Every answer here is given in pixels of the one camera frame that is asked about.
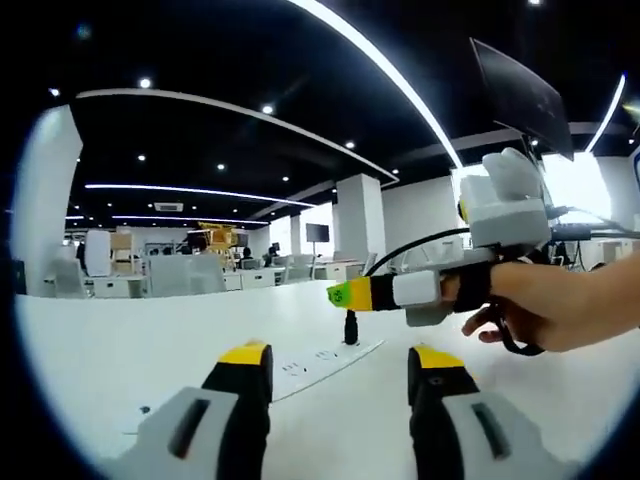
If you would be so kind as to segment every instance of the black screen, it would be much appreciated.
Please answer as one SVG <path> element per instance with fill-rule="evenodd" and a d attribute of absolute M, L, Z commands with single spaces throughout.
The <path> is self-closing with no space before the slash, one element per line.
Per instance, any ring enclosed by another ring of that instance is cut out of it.
<path fill-rule="evenodd" d="M 307 223 L 307 242 L 328 243 L 329 225 Z"/>
<path fill-rule="evenodd" d="M 573 160 L 571 132 L 560 94 L 513 58 L 478 40 L 471 39 L 471 44 L 495 120 Z"/>
<path fill-rule="evenodd" d="M 249 235 L 245 235 L 244 233 L 236 234 L 238 238 L 236 247 L 248 247 L 249 246 Z"/>

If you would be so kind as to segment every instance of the air vent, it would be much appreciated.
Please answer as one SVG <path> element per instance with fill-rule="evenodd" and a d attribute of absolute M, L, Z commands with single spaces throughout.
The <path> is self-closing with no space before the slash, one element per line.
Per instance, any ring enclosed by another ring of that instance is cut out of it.
<path fill-rule="evenodd" d="M 181 212 L 184 208 L 183 203 L 159 203 L 153 204 L 157 212 Z"/>

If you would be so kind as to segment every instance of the black ceiling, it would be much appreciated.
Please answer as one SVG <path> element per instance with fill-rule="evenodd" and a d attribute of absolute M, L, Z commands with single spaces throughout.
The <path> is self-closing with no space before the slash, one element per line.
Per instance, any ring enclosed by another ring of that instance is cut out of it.
<path fill-rule="evenodd" d="M 625 101 L 640 95 L 632 0 L 542 0 L 539 7 L 527 0 L 324 3 L 385 53 L 452 139 L 499 128 L 485 108 L 469 37 L 513 56 L 551 83 L 565 100 L 569 121 L 599 122 L 623 71 Z M 87 191 L 87 183 L 285 198 L 358 172 L 386 181 L 343 152 L 239 113 L 155 97 L 75 99 L 83 91 L 135 88 L 142 77 L 155 89 L 251 110 L 272 104 L 276 118 L 340 145 L 353 140 L 355 153 L 387 170 L 397 166 L 392 159 L 400 154 L 437 143 L 366 56 L 286 0 L 84 2 L 56 4 L 38 15 L 42 20 L 35 21 L 29 37 L 37 38 L 30 58 L 38 90 L 30 98 L 34 110 L 72 105 L 84 148 L 68 214 L 94 217 L 79 226 L 121 223 L 112 214 L 151 215 L 147 204 L 157 201 L 184 202 L 185 216 L 239 219 L 270 205 L 210 195 Z M 58 88 L 61 96 L 51 97 L 48 88 Z M 613 122 L 629 132 L 635 127 L 622 109 Z M 576 148 L 583 147 L 582 138 L 574 141 Z M 612 142 L 605 136 L 596 153 L 630 151 L 625 145 L 625 139 Z M 137 159 L 140 154 L 144 162 Z M 473 150 L 460 156 L 465 163 L 480 159 Z M 218 170 L 219 163 L 225 170 Z M 449 166 L 440 155 L 414 162 L 399 177 L 404 183 L 433 178 Z M 284 182 L 284 176 L 290 180 Z M 327 188 L 308 201 L 332 196 Z"/>

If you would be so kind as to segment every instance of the hand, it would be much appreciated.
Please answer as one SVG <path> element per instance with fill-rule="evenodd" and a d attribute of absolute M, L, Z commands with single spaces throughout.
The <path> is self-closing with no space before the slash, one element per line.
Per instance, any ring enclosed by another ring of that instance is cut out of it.
<path fill-rule="evenodd" d="M 491 293 L 498 298 L 515 340 L 563 352 L 608 338 L 602 322 L 593 322 L 586 314 L 589 289 L 585 280 L 584 274 L 560 267 L 505 263 L 491 271 Z M 457 276 L 445 278 L 443 299 L 455 301 L 459 285 Z M 462 333 L 470 336 L 491 320 L 490 312 L 483 308 L 466 321 Z M 502 341 L 497 329 L 481 331 L 478 338 L 484 343 Z"/>

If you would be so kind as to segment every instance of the green label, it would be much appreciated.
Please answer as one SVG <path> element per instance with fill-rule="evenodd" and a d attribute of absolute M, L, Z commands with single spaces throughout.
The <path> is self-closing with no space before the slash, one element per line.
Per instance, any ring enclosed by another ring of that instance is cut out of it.
<path fill-rule="evenodd" d="M 329 301 L 336 307 L 346 307 L 351 300 L 351 291 L 349 289 L 349 283 L 343 283 L 336 285 L 335 287 L 327 288 L 329 293 Z"/>

